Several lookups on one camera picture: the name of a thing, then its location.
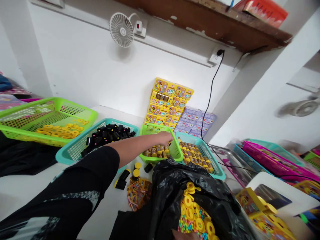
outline black sleeve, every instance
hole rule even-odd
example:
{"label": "black sleeve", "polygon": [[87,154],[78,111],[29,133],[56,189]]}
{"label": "black sleeve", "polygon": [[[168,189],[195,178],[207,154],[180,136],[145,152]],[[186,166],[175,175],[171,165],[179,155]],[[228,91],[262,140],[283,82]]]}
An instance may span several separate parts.
{"label": "black sleeve", "polygon": [[119,168],[119,154],[103,146],[66,168],[34,199],[0,222],[0,239],[76,239]]}

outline yellow plastic basket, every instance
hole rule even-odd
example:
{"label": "yellow plastic basket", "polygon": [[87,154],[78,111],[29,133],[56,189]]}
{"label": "yellow plastic basket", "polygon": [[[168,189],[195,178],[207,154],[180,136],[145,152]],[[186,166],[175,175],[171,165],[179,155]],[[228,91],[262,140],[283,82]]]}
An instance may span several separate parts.
{"label": "yellow plastic basket", "polygon": [[74,120],[89,121],[83,131],[90,128],[98,113],[63,98],[45,98],[0,112],[0,130],[7,138],[34,141],[50,146],[63,147],[72,139],[63,139],[37,133],[46,124],[64,126]]}
{"label": "yellow plastic basket", "polygon": [[[173,136],[173,141],[169,146],[170,155],[176,162],[181,162],[183,160],[182,151],[179,147],[179,143],[175,138],[173,131],[169,127],[148,123],[146,125],[141,126],[140,135],[155,134],[161,131],[169,132]],[[160,160],[165,159],[165,158],[146,157],[142,153],[140,154],[140,157],[145,163],[158,163]]]}

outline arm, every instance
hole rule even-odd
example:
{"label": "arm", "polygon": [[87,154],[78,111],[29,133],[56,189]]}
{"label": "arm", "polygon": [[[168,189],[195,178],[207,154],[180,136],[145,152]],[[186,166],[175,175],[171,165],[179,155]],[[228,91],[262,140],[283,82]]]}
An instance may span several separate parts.
{"label": "arm", "polygon": [[120,157],[119,168],[125,166],[135,159],[143,151],[155,146],[167,146],[172,141],[171,133],[161,131],[157,134],[143,135],[133,138],[127,138],[121,141],[109,143],[107,146],[115,149]]}

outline black plastic bag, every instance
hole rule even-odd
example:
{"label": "black plastic bag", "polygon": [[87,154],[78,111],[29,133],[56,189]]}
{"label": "black plastic bag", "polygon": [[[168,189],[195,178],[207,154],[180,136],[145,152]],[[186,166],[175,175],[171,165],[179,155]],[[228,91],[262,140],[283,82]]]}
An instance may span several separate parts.
{"label": "black plastic bag", "polygon": [[150,201],[137,212],[119,211],[110,239],[173,239],[171,229],[178,229],[180,203],[189,181],[202,189],[192,196],[212,217],[221,240],[254,239],[229,188],[202,167],[162,160],[154,167],[152,178]]}

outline candy pile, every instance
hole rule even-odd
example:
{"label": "candy pile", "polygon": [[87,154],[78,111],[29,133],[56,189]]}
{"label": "candy pile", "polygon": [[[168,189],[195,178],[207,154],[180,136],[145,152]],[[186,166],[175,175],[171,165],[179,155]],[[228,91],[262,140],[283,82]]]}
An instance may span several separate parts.
{"label": "candy pile", "polygon": [[178,231],[182,233],[195,232],[201,240],[219,240],[209,214],[200,207],[191,194],[201,188],[195,187],[192,182],[187,183],[184,198],[181,202],[181,217]]}
{"label": "candy pile", "polygon": [[152,183],[147,179],[139,177],[134,181],[130,177],[130,185],[127,187],[128,204],[135,212],[141,209],[150,199]]}
{"label": "candy pile", "polygon": [[202,154],[199,152],[199,148],[196,145],[182,142],[180,137],[178,137],[178,140],[184,156],[183,161],[185,164],[191,162],[203,167],[209,173],[214,173],[214,168],[212,167],[211,161],[206,156],[202,156]]}
{"label": "candy pile", "polygon": [[89,123],[89,121],[83,120],[83,119],[77,119],[74,121],[77,121],[79,123],[68,123],[65,126],[54,126],[52,124],[47,124],[47,125],[44,125],[42,128],[38,128],[36,132],[40,134],[64,138],[64,139],[76,138],[77,136],[80,135],[80,132],[84,129],[78,124],[81,124],[82,126],[84,126],[87,123]]}
{"label": "candy pile", "polygon": [[168,158],[170,156],[168,146],[156,145],[142,153],[146,157]]}

